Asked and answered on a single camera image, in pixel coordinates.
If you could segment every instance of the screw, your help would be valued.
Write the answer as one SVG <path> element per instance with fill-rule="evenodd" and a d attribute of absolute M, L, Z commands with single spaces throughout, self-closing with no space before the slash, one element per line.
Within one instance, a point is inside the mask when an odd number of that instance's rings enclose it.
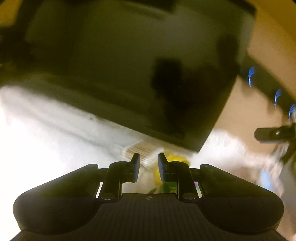
<path fill-rule="evenodd" d="M 192 192 L 186 192 L 183 194 L 183 198 L 187 199 L 187 200 L 193 200 L 193 199 L 196 199 L 197 196 L 196 196 L 196 194 L 194 194 Z"/>
<path fill-rule="evenodd" d="M 107 193 L 103 193 L 101 195 L 101 198 L 104 200 L 112 200 L 113 198 L 115 198 L 115 195 L 113 193 L 107 192 Z"/>

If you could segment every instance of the blue light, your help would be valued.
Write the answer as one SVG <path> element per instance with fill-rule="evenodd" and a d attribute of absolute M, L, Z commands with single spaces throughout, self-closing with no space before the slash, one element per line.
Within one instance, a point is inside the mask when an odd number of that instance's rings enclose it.
<path fill-rule="evenodd" d="M 252 81 L 251 81 L 251 77 L 253 74 L 255 74 L 256 71 L 255 71 L 255 67 L 252 67 L 249 69 L 249 86 L 252 87 Z"/>
<path fill-rule="evenodd" d="M 277 99 L 281 96 L 281 89 L 278 89 L 274 98 L 274 107 L 276 107 Z"/>
<path fill-rule="evenodd" d="M 296 104 L 291 105 L 290 111 L 289 111 L 289 120 L 291 119 L 291 115 L 293 112 L 296 111 Z"/>

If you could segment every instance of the yellow object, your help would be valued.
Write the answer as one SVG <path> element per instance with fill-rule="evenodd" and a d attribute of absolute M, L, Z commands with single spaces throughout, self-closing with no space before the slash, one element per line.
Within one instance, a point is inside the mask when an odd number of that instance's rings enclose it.
<path fill-rule="evenodd" d="M 164 151 L 164 154 L 165 154 L 168 162 L 171 162 L 171 161 L 180 161 L 180 162 L 187 163 L 189 165 L 189 161 L 185 157 L 175 155 L 175 154 L 171 153 L 170 150 L 165 150 Z M 155 181 L 155 185 L 156 186 L 158 186 L 158 185 L 160 185 L 162 183 L 162 181 L 160 179 L 160 174 L 159 174 L 158 166 L 157 166 L 157 168 L 154 171 L 154 181 Z"/>
<path fill-rule="evenodd" d="M 13 25 L 22 0 L 5 0 L 0 5 L 0 26 Z"/>

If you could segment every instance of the ribbed black surface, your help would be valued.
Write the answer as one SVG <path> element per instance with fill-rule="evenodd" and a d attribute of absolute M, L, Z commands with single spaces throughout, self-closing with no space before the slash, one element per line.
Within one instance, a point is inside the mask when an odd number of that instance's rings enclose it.
<path fill-rule="evenodd" d="M 123 194 L 116 203 L 103 204 L 83 227 L 66 234 L 43 236 L 20 232 L 13 241 L 40 240 L 158 240 L 232 241 L 285 240 L 275 231 L 243 236 L 212 225 L 198 206 L 183 203 L 174 194 Z"/>

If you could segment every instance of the light blue object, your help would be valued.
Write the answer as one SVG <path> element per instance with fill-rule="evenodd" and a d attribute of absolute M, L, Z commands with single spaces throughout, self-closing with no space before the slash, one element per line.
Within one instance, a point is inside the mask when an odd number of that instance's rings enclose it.
<path fill-rule="evenodd" d="M 260 177 L 261 177 L 261 186 L 271 192 L 274 191 L 274 188 L 272 186 L 272 183 L 271 183 L 271 178 L 270 178 L 270 175 L 267 171 L 262 171 L 260 173 Z"/>
<path fill-rule="evenodd" d="M 289 111 L 289 120 L 291 119 L 291 115 L 293 112 L 296 111 L 296 104 L 291 105 L 290 111 Z"/>
<path fill-rule="evenodd" d="M 276 102 L 277 102 L 277 99 L 281 96 L 281 89 L 278 89 L 276 91 L 276 96 L 274 98 L 274 107 L 276 107 Z"/>
<path fill-rule="evenodd" d="M 255 67 L 250 68 L 250 70 L 249 70 L 249 86 L 250 86 L 250 87 L 252 87 L 251 77 L 252 77 L 252 75 L 255 74 L 255 73 L 256 73 L 256 71 L 255 71 Z"/>

